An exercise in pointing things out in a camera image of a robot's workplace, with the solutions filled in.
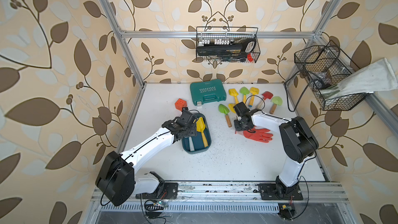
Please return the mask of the yellow square shovel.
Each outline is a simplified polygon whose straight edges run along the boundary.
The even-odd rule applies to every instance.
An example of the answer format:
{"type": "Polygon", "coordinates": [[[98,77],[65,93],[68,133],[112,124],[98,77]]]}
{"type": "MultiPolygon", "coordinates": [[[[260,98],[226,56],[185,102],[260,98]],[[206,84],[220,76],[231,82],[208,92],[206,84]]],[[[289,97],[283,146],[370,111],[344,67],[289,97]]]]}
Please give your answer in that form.
{"type": "Polygon", "coordinates": [[[236,113],[236,111],[235,111],[235,109],[234,109],[234,104],[232,104],[232,103],[230,103],[230,104],[228,104],[228,108],[230,109],[230,111],[232,112],[232,113],[236,113]]]}

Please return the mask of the green shovel orange handle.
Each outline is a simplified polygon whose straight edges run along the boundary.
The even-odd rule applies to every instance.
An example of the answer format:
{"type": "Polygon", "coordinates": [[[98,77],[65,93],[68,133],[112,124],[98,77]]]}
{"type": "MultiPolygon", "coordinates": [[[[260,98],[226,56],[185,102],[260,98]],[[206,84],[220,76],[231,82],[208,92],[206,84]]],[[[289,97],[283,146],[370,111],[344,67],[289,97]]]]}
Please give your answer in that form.
{"type": "Polygon", "coordinates": [[[247,87],[242,87],[240,88],[239,93],[243,95],[243,102],[245,103],[247,100],[247,95],[250,94],[249,89],[247,87]]]}

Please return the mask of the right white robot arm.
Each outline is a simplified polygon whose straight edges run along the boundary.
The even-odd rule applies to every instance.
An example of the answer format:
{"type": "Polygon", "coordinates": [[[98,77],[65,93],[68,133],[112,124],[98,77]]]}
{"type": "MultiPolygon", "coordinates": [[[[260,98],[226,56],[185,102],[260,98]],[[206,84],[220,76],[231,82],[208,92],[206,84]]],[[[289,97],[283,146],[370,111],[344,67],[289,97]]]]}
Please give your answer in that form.
{"type": "Polygon", "coordinates": [[[270,114],[258,114],[259,109],[250,110],[243,102],[233,106],[237,114],[235,131],[245,138],[268,143],[273,134],[280,135],[287,155],[284,167],[276,177],[271,194],[282,199],[298,189],[299,175],[305,163],[316,158],[319,143],[302,117],[280,118],[270,114]]]}

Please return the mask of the green trowel wooden handle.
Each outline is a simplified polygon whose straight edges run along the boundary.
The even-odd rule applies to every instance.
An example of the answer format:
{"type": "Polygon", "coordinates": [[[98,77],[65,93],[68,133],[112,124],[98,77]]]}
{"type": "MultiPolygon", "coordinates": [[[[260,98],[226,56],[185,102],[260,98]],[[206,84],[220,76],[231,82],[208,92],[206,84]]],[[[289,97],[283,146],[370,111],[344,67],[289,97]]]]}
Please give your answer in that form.
{"type": "Polygon", "coordinates": [[[273,114],[275,113],[277,107],[278,107],[278,106],[282,106],[283,100],[282,100],[282,98],[279,97],[279,96],[274,96],[274,97],[271,99],[271,102],[272,102],[273,105],[272,105],[271,109],[269,110],[269,113],[273,115],[273,114]]]}

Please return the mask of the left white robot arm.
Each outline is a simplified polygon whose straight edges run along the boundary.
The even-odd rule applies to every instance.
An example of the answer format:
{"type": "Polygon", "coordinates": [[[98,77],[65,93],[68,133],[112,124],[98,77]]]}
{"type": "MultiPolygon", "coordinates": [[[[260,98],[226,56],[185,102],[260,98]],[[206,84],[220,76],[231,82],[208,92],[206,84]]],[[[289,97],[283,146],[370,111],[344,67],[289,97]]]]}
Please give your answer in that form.
{"type": "Polygon", "coordinates": [[[148,139],[137,146],[104,159],[95,184],[110,203],[122,205],[131,195],[149,194],[159,199],[167,195],[165,180],[156,172],[137,176],[136,173],[161,150],[179,140],[195,136],[199,117],[184,107],[181,116],[168,120],[148,139]]]}

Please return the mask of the red shovel wooden handle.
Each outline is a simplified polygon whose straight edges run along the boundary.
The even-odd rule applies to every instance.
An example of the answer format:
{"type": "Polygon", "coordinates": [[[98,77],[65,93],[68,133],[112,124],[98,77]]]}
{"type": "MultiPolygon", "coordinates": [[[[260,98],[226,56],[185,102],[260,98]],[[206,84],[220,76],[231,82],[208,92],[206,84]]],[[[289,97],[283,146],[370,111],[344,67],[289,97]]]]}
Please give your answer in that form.
{"type": "Polygon", "coordinates": [[[269,91],[265,91],[262,95],[261,95],[261,101],[259,102],[259,104],[256,106],[256,109],[260,109],[262,110],[265,107],[265,102],[266,100],[270,100],[272,99],[273,94],[269,91]]]}

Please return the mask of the yellow shovel blue handle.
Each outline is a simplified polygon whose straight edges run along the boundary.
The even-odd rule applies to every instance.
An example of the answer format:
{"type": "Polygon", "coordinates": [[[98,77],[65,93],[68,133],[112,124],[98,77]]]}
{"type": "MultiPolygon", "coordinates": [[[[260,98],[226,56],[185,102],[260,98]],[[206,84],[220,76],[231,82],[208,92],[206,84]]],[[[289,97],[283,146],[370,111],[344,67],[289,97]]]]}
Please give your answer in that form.
{"type": "Polygon", "coordinates": [[[235,100],[235,105],[239,103],[238,101],[238,92],[236,91],[236,89],[229,89],[229,95],[234,97],[235,100]]]}

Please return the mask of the teal storage box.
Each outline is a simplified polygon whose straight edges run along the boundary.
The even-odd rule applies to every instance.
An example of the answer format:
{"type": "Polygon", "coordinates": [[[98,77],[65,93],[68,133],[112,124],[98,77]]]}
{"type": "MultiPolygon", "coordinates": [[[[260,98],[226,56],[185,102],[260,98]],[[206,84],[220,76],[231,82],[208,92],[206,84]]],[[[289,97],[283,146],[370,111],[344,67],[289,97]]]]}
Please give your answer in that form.
{"type": "Polygon", "coordinates": [[[182,148],[184,151],[186,151],[188,154],[196,154],[196,153],[201,153],[205,152],[208,150],[211,146],[211,136],[210,136],[210,131],[208,128],[208,124],[206,121],[206,118],[203,114],[201,113],[194,113],[198,118],[202,117],[203,121],[205,123],[205,129],[204,129],[204,135],[207,139],[208,146],[205,147],[202,139],[201,132],[197,131],[197,135],[193,137],[185,137],[181,140],[182,143],[182,148]],[[193,144],[193,150],[190,149],[190,140],[192,140],[193,144]]]}

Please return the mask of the green round shovel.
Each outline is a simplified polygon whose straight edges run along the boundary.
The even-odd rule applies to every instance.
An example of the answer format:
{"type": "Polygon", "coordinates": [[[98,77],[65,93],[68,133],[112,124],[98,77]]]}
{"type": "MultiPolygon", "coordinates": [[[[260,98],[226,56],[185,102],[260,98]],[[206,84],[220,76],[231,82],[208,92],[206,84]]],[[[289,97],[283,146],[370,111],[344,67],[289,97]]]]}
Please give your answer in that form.
{"type": "Polygon", "coordinates": [[[226,118],[227,125],[228,125],[229,128],[231,128],[231,127],[232,127],[232,124],[231,124],[230,117],[229,117],[229,115],[228,115],[228,113],[230,112],[230,110],[229,110],[225,105],[223,105],[223,104],[219,104],[218,110],[219,110],[219,112],[221,112],[222,114],[224,114],[224,116],[225,116],[225,118],[226,118]]]}

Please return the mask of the yellow shovel wooden handle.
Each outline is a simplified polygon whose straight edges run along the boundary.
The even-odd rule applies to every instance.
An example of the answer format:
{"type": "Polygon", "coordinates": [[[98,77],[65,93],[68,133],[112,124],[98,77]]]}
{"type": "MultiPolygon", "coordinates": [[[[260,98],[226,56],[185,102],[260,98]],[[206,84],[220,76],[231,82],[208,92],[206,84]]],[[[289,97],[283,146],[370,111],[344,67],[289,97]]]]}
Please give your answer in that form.
{"type": "Polygon", "coordinates": [[[250,102],[249,102],[248,106],[252,107],[253,104],[254,104],[255,96],[259,94],[259,89],[256,88],[256,87],[251,87],[249,89],[249,92],[251,93],[251,96],[249,97],[250,98],[250,102]]]}

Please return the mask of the large yellow shovel yellow handle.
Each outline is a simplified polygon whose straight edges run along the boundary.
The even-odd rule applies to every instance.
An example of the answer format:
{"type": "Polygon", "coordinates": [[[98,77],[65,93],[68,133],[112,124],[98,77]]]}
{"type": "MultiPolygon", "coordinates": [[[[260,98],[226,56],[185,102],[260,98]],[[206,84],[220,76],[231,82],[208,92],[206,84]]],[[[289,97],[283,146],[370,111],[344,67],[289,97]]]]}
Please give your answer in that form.
{"type": "Polygon", "coordinates": [[[205,125],[204,119],[202,117],[200,117],[197,120],[197,131],[201,133],[202,141],[203,141],[204,147],[206,148],[206,147],[208,147],[208,141],[207,141],[207,138],[204,133],[205,128],[206,128],[206,125],[205,125]]]}

